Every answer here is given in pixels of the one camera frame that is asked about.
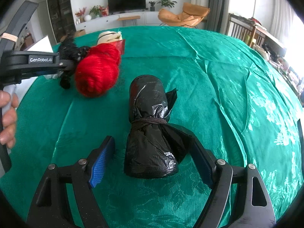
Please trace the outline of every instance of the television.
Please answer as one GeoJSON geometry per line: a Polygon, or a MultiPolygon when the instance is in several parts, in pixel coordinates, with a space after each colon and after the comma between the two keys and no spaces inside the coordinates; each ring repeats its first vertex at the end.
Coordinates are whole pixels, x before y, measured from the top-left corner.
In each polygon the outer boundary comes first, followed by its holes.
{"type": "Polygon", "coordinates": [[[146,9],[146,0],[108,0],[109,13],[146,9]]]}

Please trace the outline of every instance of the tan leather armchair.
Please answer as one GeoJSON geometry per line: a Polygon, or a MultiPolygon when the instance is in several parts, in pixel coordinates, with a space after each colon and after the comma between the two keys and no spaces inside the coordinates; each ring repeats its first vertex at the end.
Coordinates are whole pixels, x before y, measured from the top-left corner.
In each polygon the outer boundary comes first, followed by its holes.
{"type": "Polygon", "coordinates": [[[185,2],[183,12],[176,15],[164,8],[158,13],[159,20],[168,26],[195,27],[210,12],[207,7],[185,2]]]}

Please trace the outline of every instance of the metal screw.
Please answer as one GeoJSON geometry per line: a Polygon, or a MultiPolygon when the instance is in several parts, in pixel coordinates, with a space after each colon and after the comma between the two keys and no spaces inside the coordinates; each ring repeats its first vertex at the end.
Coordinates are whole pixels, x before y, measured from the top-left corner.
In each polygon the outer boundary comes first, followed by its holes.
{"type": "Polygon", "coordinates": [[[254,164],[248,164],[249,169],[254,170],[255,169],[255,165],[254,164]]]}
{"type": "Polygon", "coordinates": [[[217,163],[220,164],[220,165],[226,164],[225,160],[223,160],[223,159],[218,159],[217,163]]]}
{"type": "Polygon", "coordinates": [[[54,169],[56,167],[56,165],[55,164],[49,164],[49,166],[47,167],[49,170],[52,170],[52,169],[54,169]]]}
{"type": "Polygon", "coordinates": [[[78,160],[78,164],[86,164],[87,160],[86,159],[80,159],[78,160]]]}

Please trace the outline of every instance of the white tv cabinet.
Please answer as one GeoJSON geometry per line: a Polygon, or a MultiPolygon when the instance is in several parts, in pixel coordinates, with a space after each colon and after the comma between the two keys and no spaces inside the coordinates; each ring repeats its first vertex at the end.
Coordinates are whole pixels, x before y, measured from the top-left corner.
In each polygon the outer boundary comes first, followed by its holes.
{"type": "MultiPolygon", "coordinates": [[[[137,20],[138,25],[159,26],[162,23],[158,19],[158,12],[145,11],[145,12],[132,12],[132,13],[109,15],[105,17],[92,19],[90,21],[82,22],[75,26],[77,31],[85,29],[86,33],[91,33],[100,30],[122,27],[121,21],[117,21],[118,18],[137,16],[137,15],[140,16],[140,19],[137,20]]],[[[127,21],[126,26],[133,26],[132,21],[127,21]]]]}

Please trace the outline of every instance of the potted plant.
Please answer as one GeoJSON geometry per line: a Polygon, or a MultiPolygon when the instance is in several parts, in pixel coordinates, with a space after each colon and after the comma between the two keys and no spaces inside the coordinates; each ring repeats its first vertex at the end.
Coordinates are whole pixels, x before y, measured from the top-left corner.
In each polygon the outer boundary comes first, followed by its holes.
{"type": "Polygon", "coordinates": [[[83,16],[84,16],[84,14],[85,14],[86,9],[87,9],[87,8],[84,7],[84,8],[82,8],[82,10],[79,9],[79,11],[75,13],[75,15],[77,16],[77,18],[79,19],[80,22],[83,22],[83,21],[84,21],[84,20],[83,20],[83,16]]]}
{"type": "Polygon", "coordinates": [[[151,6],[151,7],[150,7],[150,11],[151,11],[151,12],[154,12],[154,11],[155,11],[155,7],[154,7],[155,2],[154,2],[154,1],[150,1],[149,4],[150,4],[150,6],[151,6]]]}
{"type": "Polygon", "coordinates": [[[173,8],[174,5],[177,3],[177,1],[173,1],[173,0],[158,0],[157,3],[161,4],[162,7],[173,8]]]}
{"type": "Polygon", "coordinates": [[[95,18],[100,17],[100,12],[102,11],[102,6],[94,6],[91,8],[90,13],[95,15],[95,18]]]}

